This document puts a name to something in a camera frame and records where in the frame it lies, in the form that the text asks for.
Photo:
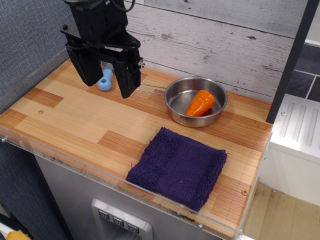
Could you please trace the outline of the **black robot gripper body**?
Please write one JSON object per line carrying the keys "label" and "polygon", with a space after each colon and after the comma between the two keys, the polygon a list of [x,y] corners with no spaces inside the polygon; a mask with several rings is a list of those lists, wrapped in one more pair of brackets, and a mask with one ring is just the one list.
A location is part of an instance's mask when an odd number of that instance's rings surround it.
{"label": "black robot gripper body", "polygon": [[60,30],[67,46],[86,49],[106,62],[123,60],[143,68],[141,43],[126,30],[127,12],[133,9],[134,0],[128,8],[123,0],[66,0],[65,3],[74,19],[73,25],[64,24]]}

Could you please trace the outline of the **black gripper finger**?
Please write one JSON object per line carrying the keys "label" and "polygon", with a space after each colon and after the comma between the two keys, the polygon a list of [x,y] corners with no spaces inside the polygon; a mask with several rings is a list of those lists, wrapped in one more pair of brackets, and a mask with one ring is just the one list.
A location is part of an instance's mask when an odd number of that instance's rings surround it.
{"label": "black gripper finger", "polygon": [[90,55],[86,49],[66,46],[69,58],[82,81],[91,87],[103,77],[100,61]]}
{"label": "black gripper finger", "polygon": [[112,64],[122,98],[128,98],[141,85],[141,69],[136,62],[116,60]]}

